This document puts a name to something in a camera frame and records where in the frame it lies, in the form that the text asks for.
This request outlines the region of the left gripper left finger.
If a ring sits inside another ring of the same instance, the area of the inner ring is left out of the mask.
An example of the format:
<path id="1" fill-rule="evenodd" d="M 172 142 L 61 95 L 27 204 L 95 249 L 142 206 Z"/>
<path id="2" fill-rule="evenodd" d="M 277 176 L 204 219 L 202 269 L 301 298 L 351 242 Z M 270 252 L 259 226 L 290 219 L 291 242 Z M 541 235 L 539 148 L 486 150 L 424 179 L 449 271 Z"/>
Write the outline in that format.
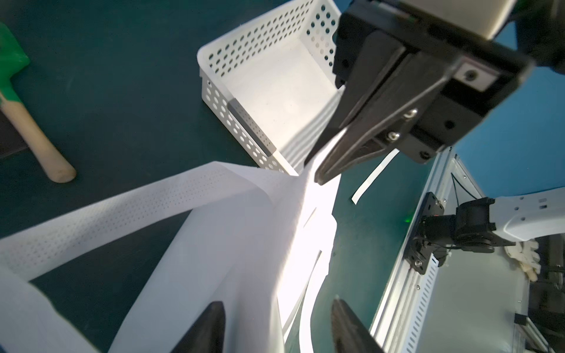
<path id="1" fill-rule="evenodd" d="M 186 334 L 173 348 L 173 353 L 222 353 L 225 342 L 226 313 L 220 301 L 211 302 Z"/>

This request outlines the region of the white perforated plastic basket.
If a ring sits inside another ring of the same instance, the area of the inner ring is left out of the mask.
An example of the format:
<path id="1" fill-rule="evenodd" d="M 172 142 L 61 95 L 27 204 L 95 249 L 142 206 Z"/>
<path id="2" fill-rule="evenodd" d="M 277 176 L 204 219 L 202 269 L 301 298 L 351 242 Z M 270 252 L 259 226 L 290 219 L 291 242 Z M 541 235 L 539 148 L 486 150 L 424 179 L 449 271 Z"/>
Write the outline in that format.
<path id="1" fill-rule="evenodd" d="M 202 46 L 202 99 L 262 169 L 302 172 L 342 91 L 333 1 L 289 1 Z"/>

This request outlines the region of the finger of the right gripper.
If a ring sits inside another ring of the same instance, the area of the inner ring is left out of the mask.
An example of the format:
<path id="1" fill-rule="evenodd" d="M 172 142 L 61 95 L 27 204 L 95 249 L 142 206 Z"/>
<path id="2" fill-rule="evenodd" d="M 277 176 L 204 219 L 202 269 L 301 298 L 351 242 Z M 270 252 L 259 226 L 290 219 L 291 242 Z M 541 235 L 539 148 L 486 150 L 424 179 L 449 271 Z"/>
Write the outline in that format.
<path id="1" fill-rule="evenodd" d="M 335 60 L 354 60 L 357 55 L 337 51 Z M 333 137 L 338 141 L 317 167 L 316 183 L 324 185 L 393 149 L 426 163 L 457 143 L 461 139 L 461 123 L 454 115 L 457 105 L 442 92 L 460 65 L 459 55 L 438 57 L 407 51 L 357 118 Z"/>
<path id="2" fill-rule="evenodd" d="M 339 132 L 350 125 L 366 102 L 407 54 L 404 43 L 385 32 L 374 31 L 363 42 L 356 59 L 336 59 L 336 82 L 345 87 L 338 107 L 305 159 L 305 164 Z"/>

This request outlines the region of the white insulated delivery bag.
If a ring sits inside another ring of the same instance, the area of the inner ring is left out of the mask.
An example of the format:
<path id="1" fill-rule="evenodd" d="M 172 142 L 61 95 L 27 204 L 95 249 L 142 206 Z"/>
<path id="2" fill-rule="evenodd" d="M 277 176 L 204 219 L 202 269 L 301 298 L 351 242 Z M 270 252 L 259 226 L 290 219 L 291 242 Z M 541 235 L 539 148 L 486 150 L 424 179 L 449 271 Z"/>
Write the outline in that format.
<path id="1" fill-rule="evenodd" d="M 338 179 L 314 179 L 332 140 L 299 176 L 213 162 L 1 241 L 1 349 L 93 352 L 32 280 L 152 224 L 188 218 L 111 344 L 172 352 L 217 307 L 222 352 L 282 352 L 283 324 L 337 228 Z"/>

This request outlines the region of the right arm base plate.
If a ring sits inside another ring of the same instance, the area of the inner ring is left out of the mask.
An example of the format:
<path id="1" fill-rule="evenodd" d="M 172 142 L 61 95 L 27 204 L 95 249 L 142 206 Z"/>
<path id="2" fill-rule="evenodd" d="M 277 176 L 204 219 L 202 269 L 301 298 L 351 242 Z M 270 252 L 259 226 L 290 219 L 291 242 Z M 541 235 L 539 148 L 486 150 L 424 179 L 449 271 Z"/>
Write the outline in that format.
<path id="1" fill-rule="evenodd" d="M 407 260 L 413 270 L 424 275 L 432 256 L 442 266 L 447 258 L 447 250 L 428 241 L 425 235 L 424 219 L 432 216 L 442 216 L 444 207 L 432 192 L 427 192 L 416 214 L 416 223 L 408 234 L 408 241 L 403 258 Z"/>

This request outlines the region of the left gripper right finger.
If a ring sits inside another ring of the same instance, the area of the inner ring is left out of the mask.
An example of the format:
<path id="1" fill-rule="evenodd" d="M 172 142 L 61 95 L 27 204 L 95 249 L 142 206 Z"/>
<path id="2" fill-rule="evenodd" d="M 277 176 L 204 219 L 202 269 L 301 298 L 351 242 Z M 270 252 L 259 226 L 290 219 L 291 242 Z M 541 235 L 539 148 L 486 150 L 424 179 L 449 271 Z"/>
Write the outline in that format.
<path id="1" fill-rule="evenodd" d="M 384 353 L 350 306 L 340 298 L 332 303 L 331 331 L 337 353 Z"/>

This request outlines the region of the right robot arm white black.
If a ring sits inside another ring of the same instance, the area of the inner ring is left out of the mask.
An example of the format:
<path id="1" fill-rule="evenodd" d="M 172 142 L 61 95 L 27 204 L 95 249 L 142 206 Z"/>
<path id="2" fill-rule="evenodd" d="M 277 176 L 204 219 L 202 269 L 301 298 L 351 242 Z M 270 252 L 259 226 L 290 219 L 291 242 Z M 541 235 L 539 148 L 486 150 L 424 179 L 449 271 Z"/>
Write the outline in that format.
<path id="1" fill-rule="evenodd" d="M 344 95 L 313 147 L 324 185 L 397 150 L 426 163 L 455 145 L 513 94 L 531 57 L 399 1 L 353 1 L 339 19 L 331 69 Z M 564 190 L 461 204 L 423 222 L 427 241 L 492 252 L 564 230 Z"/>

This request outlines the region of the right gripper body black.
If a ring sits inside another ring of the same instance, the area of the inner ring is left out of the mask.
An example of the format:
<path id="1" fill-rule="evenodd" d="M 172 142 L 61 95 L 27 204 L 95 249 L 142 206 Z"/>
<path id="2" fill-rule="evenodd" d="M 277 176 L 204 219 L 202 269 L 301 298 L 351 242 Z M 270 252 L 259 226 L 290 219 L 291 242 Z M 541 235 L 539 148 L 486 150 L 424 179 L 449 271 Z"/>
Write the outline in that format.
<path id="1" fill-rule="evenodd" d="M 411 53 L 461 56 L 461 65 L 442 92 L 457 105 L 454 115 L 461 123 L 461 138 L 512 95 L 534 68 L 524 54 L 379 1 L 354 1 L 349 6 L 338 26 L 335 56 L 337 51 L 356 55 L 374 31 L 396 38 Z"/>

